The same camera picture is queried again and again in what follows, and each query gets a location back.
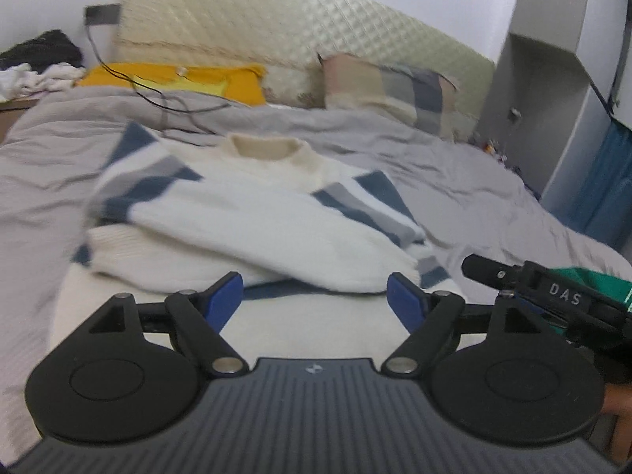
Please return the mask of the white blue striped sweater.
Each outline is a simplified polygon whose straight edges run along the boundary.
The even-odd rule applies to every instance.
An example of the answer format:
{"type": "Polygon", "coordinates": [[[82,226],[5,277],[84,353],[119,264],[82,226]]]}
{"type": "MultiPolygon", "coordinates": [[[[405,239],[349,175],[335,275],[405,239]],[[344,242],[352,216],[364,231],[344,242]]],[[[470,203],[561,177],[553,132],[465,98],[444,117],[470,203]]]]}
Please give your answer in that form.
{"type": "Polygon", "coordinates": [[[390,274],[457,291],[388,175],[292,137],[231,134],[203,147],[131,124],[85,210],[52,346],[117,292],[156,301],[233,272],[241,302],[221,299],[209,317],[247,361],[379,361],[407,335],[387,302],[390,274]]]}

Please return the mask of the white clothes pile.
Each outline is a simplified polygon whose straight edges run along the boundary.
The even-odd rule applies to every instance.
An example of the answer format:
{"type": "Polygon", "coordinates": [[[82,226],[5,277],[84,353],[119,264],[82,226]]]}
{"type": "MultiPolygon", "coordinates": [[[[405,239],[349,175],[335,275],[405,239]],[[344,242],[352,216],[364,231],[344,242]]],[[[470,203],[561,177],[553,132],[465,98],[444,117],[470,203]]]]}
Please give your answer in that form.
{"type": "Polygon", "coordinates": [[[11,66],[1,71],[1,103],[72,89],[86,72],[68,62],[49,65],[42,73],[28,63],[11,66]]]}

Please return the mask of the black clothes pile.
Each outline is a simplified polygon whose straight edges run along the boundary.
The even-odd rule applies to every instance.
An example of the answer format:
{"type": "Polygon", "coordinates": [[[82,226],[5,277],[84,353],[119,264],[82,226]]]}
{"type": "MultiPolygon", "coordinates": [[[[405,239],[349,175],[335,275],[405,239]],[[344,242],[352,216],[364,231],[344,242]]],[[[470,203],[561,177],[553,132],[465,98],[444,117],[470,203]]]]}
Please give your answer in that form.
{"type": "Polygon", "coordinates": [[[23,63],[29,64],[32,71],[42,73],[51,65],[59,63],[69,63],[74,68],[82,68],[84,58],[79,47],[65,33],[55,29],[2,51],[0,57],[2,70],[23,63]]]}

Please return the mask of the blue curtain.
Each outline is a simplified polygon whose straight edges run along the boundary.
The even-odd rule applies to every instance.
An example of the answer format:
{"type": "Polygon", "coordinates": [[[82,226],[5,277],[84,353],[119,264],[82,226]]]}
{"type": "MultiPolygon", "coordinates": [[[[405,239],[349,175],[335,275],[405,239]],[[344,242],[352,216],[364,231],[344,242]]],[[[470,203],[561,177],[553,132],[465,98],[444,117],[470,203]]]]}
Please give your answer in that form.
{"type": "Polygon", "coordinates": [[[631,130],[612,121],[564,222],[621,249],[631,233],[631,130]]]}

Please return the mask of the bedside clutter items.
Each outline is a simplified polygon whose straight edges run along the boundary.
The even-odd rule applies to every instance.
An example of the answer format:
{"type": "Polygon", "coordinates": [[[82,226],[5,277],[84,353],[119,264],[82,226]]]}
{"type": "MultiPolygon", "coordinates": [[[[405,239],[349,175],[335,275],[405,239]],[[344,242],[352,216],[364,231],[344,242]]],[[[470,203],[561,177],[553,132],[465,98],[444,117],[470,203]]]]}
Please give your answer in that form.
{"type": "Polygon", "coordinates": [[[496,162],[502,167],[513,172],[515,175],[522,174],[522,170],[519,166],[510,163],[509,157],[506,153],[504,153],[504,149],[501,148],[500,143],[496,139],[478,138],[476,140],[476,146],[485,154],[496,160],[496,162]]]}

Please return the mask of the plaid pillow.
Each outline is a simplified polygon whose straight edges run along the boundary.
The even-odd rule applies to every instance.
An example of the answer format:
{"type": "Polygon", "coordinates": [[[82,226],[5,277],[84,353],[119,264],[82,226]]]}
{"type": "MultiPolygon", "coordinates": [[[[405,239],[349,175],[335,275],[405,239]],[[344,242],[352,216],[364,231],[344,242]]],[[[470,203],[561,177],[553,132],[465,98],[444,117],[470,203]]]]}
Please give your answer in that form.
{"type": "Polygon", "coordinates": [[[457,88],[446,76],[351,54],[335,54],[320,63],[325,107],[373,111],[442,139],[454,138],[457,88]]]}

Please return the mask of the yellow pillow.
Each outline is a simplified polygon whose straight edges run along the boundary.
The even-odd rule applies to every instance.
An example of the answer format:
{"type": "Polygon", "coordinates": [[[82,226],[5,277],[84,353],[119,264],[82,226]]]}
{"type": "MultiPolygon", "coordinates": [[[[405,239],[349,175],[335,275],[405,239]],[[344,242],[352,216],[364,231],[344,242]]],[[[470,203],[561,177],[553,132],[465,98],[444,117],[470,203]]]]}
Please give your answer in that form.
{"type": "Polygon", "coordinates": [[[267,70],[260,64],[238,66],[186,66],[158,63],[113,63],[108,67],[118,74],[110,74],[104,66],[87,72],[76,83],[77,87],[113,86],[148,87],[160,91],[191,91],[220,96],[250,106],[266,104],[261,83],[267,70]]]}

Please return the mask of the brown bedside box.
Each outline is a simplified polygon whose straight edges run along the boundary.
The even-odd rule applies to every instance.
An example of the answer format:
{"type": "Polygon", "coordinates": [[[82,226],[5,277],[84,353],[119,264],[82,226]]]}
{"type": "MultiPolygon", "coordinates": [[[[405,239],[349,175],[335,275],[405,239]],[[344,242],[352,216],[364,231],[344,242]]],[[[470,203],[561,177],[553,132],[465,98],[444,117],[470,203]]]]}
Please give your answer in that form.
{"type": "Polygon", "coordinates": [[[33,98],[26,98],[25,100],[17,100],[0,104],[0,143],[6,140],[11,127],[21,118],[24,114],[33,108],[39,101],[33,98]]]}

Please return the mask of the cream quilted headboard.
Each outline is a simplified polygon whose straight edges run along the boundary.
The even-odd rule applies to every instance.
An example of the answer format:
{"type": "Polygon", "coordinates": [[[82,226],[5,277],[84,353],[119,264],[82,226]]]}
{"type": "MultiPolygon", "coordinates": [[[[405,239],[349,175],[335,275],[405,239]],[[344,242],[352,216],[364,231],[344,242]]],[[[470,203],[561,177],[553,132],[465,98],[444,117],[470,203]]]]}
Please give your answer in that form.
{"type": "Polygon", "coordinates": [[[373,0],[122,0],[115,44],[120,62],[261,64],[268,101],[303,108],[324,105],[319,60],[332,54],[430,69],[456,85],[454,141],[474,132],[495,71],[448,34],[373,0]]]}

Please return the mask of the white wall charger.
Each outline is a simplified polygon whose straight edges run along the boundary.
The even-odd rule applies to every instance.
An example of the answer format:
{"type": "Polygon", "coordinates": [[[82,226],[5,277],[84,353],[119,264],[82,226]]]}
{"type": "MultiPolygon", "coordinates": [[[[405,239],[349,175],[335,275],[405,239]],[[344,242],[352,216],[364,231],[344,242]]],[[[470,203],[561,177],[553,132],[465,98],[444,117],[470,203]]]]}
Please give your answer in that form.
{"type": "Polygon", "coordinates": [[[522,113],[520,113],[519,110],[517,110],[516,108],[510,107],[508,110],[507,119],[512,125],[514,125],[516,123],[519,123],[519,120],[522,119],[522,113]]]}

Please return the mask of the grey wall cabinet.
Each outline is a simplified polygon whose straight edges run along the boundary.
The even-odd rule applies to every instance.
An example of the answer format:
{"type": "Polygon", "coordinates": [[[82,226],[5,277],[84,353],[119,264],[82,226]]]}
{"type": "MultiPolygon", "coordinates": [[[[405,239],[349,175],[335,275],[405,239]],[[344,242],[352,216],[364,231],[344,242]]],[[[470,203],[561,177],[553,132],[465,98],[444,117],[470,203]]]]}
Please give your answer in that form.
{"type": "Polygon", "coordinates": [[[563,214],[608,129],[629,0],[516,0],[477,126],[542,207],[563,214]],[[512,125],[510,107],[522,113],[512,125]]]}

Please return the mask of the black wall socket strip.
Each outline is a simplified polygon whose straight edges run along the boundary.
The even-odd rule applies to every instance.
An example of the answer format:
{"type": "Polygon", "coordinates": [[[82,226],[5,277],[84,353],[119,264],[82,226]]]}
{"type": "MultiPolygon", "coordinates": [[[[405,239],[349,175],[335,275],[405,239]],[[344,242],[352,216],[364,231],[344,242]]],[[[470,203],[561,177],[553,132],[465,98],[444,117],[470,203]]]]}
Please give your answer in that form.
{"type": "Polygon", "coordinates": [[[84,24],[91,26],[114,26],[119,24],[121,6],[117,3],[97,4],[84,8],[84,24]]]}

